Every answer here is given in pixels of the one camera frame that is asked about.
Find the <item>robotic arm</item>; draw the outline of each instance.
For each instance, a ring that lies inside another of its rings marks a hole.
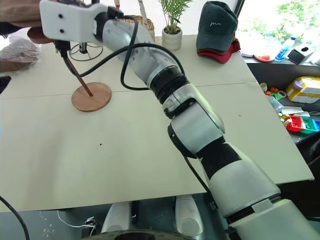
[[[40,2],[42,28],[48,38],[102,43],[117,51],[129,45],[133,26],[110,17],[110,11],[114,10],[102,4],[84,6],[74,0]],[[143,26],[138,28],[137,43],[153,43]],[[124,61],[125,55],[119,58]],[[225,141],[221,118],[167,52],[137,47],[128,64],[171,119],[167,131],[173,144],[184,156],[201,160],[219,210],[241,239],[320,240],[297,207],[281,199],[271,179]]]

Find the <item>white table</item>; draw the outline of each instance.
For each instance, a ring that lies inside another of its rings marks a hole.
[[[225,138],[277,184],[312,180],[240,54],[220,64],[198,57],[195,41],[193,35],[184,36],[182,48],[174,53],[187,78],[222,117]],[[75,66],[83,72],[97,61],[76,62]],[[0,95],[0,194],[17,210],[204,191],[167,136],[170,121],[160,103],[151,91],[123,88],[121,66],[113,59],[85,78],[112,89],[110,103],[91,113],[72,106],[71,94],[79,83],[50,44],[42,46],[36,65],[12,76]],[[142,86],[131,70],[126,82]],[[191,161],[203,176],[198,160]],[[0,205],[0,212],[4,211],[8,209]]]

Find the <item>round wooden base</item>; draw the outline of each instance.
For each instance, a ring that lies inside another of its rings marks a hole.
[[[101,82],[90,82],[87,84],[93,96],[89,96],[83,86],[72,94],[73,106],[82,112],[94,112],[106,106],[112,96],[111,89]]]

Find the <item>baseball cap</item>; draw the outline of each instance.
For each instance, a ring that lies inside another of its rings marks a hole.
[[[238,18],[226,3],[207,1],[200,16],[196,48],[227,51],[237,26]]]
[[[214,49],[197,50],[199,56],[208,56],[216,59],[218,62],[225,64],[231,58],[231,55],[240,50],[240,43],[235,39],[227,51],[218,51]]]

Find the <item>blue bottle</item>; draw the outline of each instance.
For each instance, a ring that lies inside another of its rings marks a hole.
[[[275,56],[274,60],[276,60],[277,62],[282,62],[283,60],[285,60],[285,56],[295,44],[295,40],[296,38],[294,36],[291,36],[289,39],[285,40],[285,42],[282,44],[279,53]]]

